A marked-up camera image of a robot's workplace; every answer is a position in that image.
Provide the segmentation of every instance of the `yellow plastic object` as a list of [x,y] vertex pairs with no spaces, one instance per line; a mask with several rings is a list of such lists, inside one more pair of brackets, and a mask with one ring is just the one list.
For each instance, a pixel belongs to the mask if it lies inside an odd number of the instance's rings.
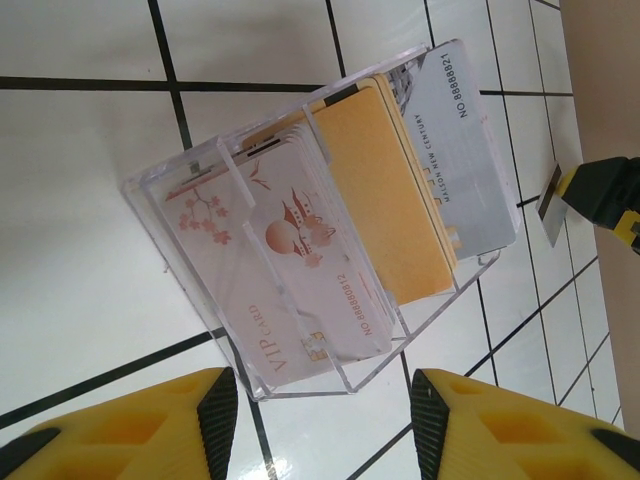
[[[197,480],[212,471],[226,478],[236,413],[233,372],[203,370],[38,425],[25,436],[60,432],[7,478]],[[216,436],[225,438],[214,452]],[[215,455],[226,462],[222,470],[211,468]]]
[[411,396],[425,479],[640,478],[594,437],[624,435],[600,420],[442,370],[417,370]]

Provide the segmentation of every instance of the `pink floral design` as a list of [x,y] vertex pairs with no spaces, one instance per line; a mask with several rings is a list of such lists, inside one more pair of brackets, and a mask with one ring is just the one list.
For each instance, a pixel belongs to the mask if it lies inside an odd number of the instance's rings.
[[305,257],[304,264],[309,268],[316,268],[320,265],[320,260],[322,260],[322,255],[310,253]]
[[229,235],[229,232],[227,232],[226,230],[222,230],[213,234],[213,241],[216,243],[226,245],[229,240],[231,240],[231,235]]
[[205,232],[215,232],[217,230],[216,228],[216,224],[213,223],[211,220],[209,220],[208,218],[204,219],[202,221],[202,228],[204,229]]
[[[188,198],[184,205],[188,209],[186,212],[180,214],[180,223],[178,224],[181,230],[200,230],[205,231],[211,235],[211,238],[215,243],[226,245],[231,240],[231,235],[227,230],[218,230],[218,225],[213,221],[214,213],[218,217],[226,217],[229,215],[229,210],[221,205],[220,198],[216,195],[207,201],[198,194],[198,189],[193,189],[195,198]],[[194,208],[197,205],[202,204],[206,210],[202,208]]]

